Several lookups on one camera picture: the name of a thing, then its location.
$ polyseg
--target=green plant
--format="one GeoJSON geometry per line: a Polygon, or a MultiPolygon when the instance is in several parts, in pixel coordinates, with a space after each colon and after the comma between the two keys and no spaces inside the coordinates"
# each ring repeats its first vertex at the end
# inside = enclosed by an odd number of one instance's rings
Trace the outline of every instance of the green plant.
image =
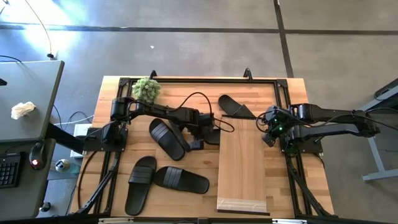
{"type": "Polygon", "coordinates": [[[134,96],[139,100],[154,102],[159,95],[160,85],[148,77],[141,78],[132,86],[134,96]]]}

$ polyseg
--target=wooden table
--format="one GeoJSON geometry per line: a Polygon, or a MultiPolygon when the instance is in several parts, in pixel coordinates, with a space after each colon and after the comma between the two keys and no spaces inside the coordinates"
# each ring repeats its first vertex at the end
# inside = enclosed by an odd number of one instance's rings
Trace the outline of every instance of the wooden table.
{"type": "MultiPolygon", "coordinates": [[[[115,98],[118,83],[121,77],[104,77],[99,93],[94,127],[102,127],[109,122],[111,102],[115,98]]],[[[304,80],[301,78],[288,78],[289,93],[292,104],[307,103],[304,80]]],[[[189,94],[201,91],[211,101],[211,106],[216,118],[220,118],[224,112],[218,106],[218,98],[227,94],[241,104],[245,104],[254,115],[264,112],[270,105],[275,105],[274,87],[270,84],[257,83],[161,83],[162,89],[156,103],[178,106],[189,94]]],[[[209,112],[206,99],[200,95],[191,97],[185,105],[196,108],[201,112],[209,112]]],[[[185,154],[181,161],[171,160],[166,153],[149,135],[149,123],[153,120],[150,116],[139,116],[132,120],[128,126],[129,137],[126,150],[122,153],[121,162],[116,182],[113,200],[112,217],[125,217],[124,206],[126,203],[128,180],[134,164],[144,156],[155,156],[158,169],[163,166],[175,166],[186,169],[207,177],[210,181],[210,189],[204,195],[188,192],[179,192],[152,185],[145,207],[139,216],[142,217],[228,217],[228,218],[267,218],[260,215],[244,215],[232,213],[218,213],[217,186],[218,186],[218,146],[205,145],[202,151],[192,151],[185,154]]],[[[188,140],[191,136],[184,134],[188,140]]],[[[102,168],[104,153],[97,153],[87,166],[81,186],[81,202],[85,203],[98,185],[102,168]]],[[[264,165],[266,174],[266,202],[271,217],[292,218],[294,216],[292,199],[290,196],[289,181],[285,157],[280,153],[279,143],[274,147],[264,149],[264,165]]],[[[302,160],[305,168],[308,188],[326,211],[333,213],[330,193],[326,181],[325,171],[319,158],[312,154],[303,154],[302,160]]],[[[105,207],[108,188],[104,191],[101,211],[105,207]]],[[[298,193],[300,208],[304,211],[302,194],[298,193]]],[[[77,194],[74,194],[70,212],[77,210],[77,194]]]]}

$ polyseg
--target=white tissue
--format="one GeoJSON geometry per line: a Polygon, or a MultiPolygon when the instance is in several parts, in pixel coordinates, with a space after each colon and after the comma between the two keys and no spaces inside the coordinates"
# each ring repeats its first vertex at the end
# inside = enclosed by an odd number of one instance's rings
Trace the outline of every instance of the white tissue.
{"type": "Polygon", "coordinates": [[[36,106],[30,101],[27,103],[18,103],[13,108],[11,108],[11,118],[18,119],[21,116],[24,116],[25,114],[34,110],[35,107],[36,106]]]}

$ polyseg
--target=wooden plank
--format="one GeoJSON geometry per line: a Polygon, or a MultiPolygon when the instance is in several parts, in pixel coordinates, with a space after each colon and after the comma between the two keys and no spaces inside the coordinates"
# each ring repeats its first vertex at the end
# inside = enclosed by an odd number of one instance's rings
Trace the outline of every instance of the wooden plank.
{"type": "MultiPolygon", "coordinates": [[[[95,109],[93,127],[102,127],[109,122],[111,103],[115,98],[120,77],[103,78],[103,83],[98,96],[95,109]]],[[[292,103],[307,103],[304,81],[301,78],[288,78],[289,93],[292,103]]],[[[201,91],[206,94],[210,101],[216,118],[220,118],[224,112],[217,105],[218,98],[228,94],[236,101],[245,104],[254,115],[264,112],[270,105],[275,104],[274,88],[268,84],[227,84],[227,83],[161,83],[158,104],[178,106],[189,94],[201,91]]],[[[208,112],[206,100],[195,95],[187,102],[187,107],[193,107],[201,112],[208,112]]],[[[132,120],[128,126],[129,136],[126,150],[121,156],[118,180],[113,200],[111,215],[114,217],[126,216],[124,205],[128,188],[128,175],[134,164],[144,156],[155,156],[158,169],[163,166],[175,166],[205,176],[210,181],[210,189],[204,195],[196,195],[187,192],[178,192],[152,185],[146,205],[140,214],[142,217],[229,217],[229,218],[259,218],[260,215],[219,213],[216,211],[218,191],[218,163],[219,150],[216,146],[205,144],[202,151],[186,153],[185,157],[178,162],[171,160],[166,153],[152,140],[149,135],[149,123],[154,118],[140,116],[132,120]]],[[[264,165],[266,172],[267,209],[271,217],[289,218],[293,217],[292,200],[287,180],[286,164],[283,155],[279,152],[279,143],[272,148],[264,149],[264,165]]],[[[81,203],[85,203],[98,185],[104,154],[99,152],[87,166],[86,174],[81,185],[81,203]]],[[[310,168],[306,174],[310,174],[308,183],[314,196],[322,200],[324,208],[333,213],[328,186],[326,184],[325,171],[319,159],[313,155],[303,155],[304,168],[310,168]]],[[[104,209],[108,196],[108,187],[105,189],[102,199],[101,211],[104,209]]],[[[74,194],[71,212],[77,211],[77,194],[74,194]]]]}
{"type": "Polygon", "coordinates": [[[217,210],[267,215],[262,133],[253,120],[222,120],[235,131],[221,132],[217,210]]]}

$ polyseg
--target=concrete floor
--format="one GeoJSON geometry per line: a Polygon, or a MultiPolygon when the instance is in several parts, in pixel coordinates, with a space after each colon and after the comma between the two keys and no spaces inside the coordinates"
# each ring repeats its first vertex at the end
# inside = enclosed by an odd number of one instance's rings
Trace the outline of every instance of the concrete floor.
{"type": "MultiPolygon", "coordinates": [[[[11,5],[0,15],[1,22],[37,23],[24,1],[9,1],[11,5]]],[[[29,2],[46,24],[278,28],[272,0],[29,2]]],[[[398,29],[395,0],[280,0],[280,8],[286,29],[398,29]]],[[[63,121],[77,110],[93,114],[104,75],[149,75],[154,69],[159,75],[240,77],[249,67],[255,77],[287,76],[279,34],[49,33],[54,52],[65,61],[55,101],[63,121]]],[[[40,27],[1,30],[0,34],[1,54],[24,61],[47,59],[49,47],[40,27]]],[[[287,34],[286,39],[294,77],[305,79],[310,102],[322,107],[359,108],[372,99],[375,90],[397,78],[396,35],[287,34]]],[[[73,126],[67,131],[72,133],[73,126]]],[[[367,141],[336,136],[325,138],[322,144],[335,213],[397,223],[398,178],[370,184],[361,180],[361,175],[376,171],[367,141]]],[[[68,151],[57,149],[56,156],[66,157],[68,151]]],[[[388,168],[398,168],[398,153],[382,153],[382,158],[388,168]]],[[[60,205],[66,207],[69,196],[65,193],[60,205]]],[[[60,209],[57,215],[65,210],[60,209]]]]}

